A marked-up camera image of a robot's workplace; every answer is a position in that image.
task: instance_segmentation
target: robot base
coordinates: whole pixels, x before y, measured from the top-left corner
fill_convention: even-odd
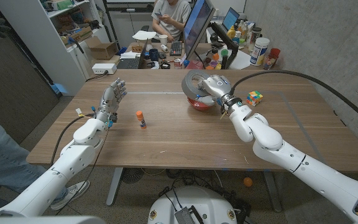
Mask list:
[[[148,224],[177,224],[178,221],[175,218],[176,212],[173,206],[180,211],[179,203],[183,208],[194,206],[205,224],[237,223],[236,215],[231,204],[216,192],[198,186],[178,187],[175,189],[175,192],[178,198],[176,198],[172,190],[167,192],[167,197],[174,205],[172,205],[171,201],[169,201],[165,195],[154,202],[147,219]],[[191,217],[195,223],[199,223],[194,213],[191,214]]]

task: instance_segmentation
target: paper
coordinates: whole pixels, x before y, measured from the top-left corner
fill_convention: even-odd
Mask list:
[[[156,32],[147,32],[147,31],[139,30],[132,37],[136,40],[147,40],[147,39],[152,39],[153,37],[155,37],[155,35]]]
[[[180,65],[182,65],[185,60],[186,60],[186,53],[185,53],[184,56],[180,59]]]
[[[219,54],[219,60],[222,60],[222,56],[221,56],[221,51],[223,49],[227,49],[227,46],[223,46],[223,48],[221,48],[218,51]],[[231,55],[231,50],[228,50],[229,53],[227,54],[227,58],[230,57]],[[251,59],[250,55],[247,55],[246,53],[242,52],[242,51],[238,51],[237,52],[237,56],[236,58],[233,60],[233,63],[231,63],[231,65],[229,66],[229,69],[231,70],[241,70],[243,68],[248,67],[249,65],[251,65],[251,63],[249,62],[249,60]]]
[[[140,53],[130,51],[130,52],[122,53],[120,59],[136,58],[136,57],[140,57]]]

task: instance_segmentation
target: white box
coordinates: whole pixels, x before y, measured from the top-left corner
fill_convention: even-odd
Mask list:
[[[108,74],[112,75],[116,72],[117,66],[115,63],[96,63],[92,70],[95,74],[103,74],[107,70]]]

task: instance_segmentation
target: sneaker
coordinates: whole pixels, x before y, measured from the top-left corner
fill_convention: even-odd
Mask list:
[[[84,181],[79,182],[75,185],[72,185],[71,187],[67,188],[68,193],[66,195],[65,198],[61,199],[58,202],[55,202],[53,204],[50,205],[50,208],[54,211],[57,211],[61,208],[63,208],[63,206],[66,205],[66,203],[74,196],[74,194],[79,191],[76,195],[75,198],[73,198],[70,202],[74,201],[75,199],[79,198],[81,195],[83,195],[86,190],[90,187],[91,183],[87,180],[86,183],[84,184],[84,186],[82,186],[82,184],[84,184]]]

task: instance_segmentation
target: red bowl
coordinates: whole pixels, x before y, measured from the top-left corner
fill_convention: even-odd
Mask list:
[[[212,107],[212,106],[205,105],[204,103],[200,103],[198,101],[192,100],[189,97],[187,98],[187,101],[192,107],[194,107],[194,109],[199,111],[208,110]]]

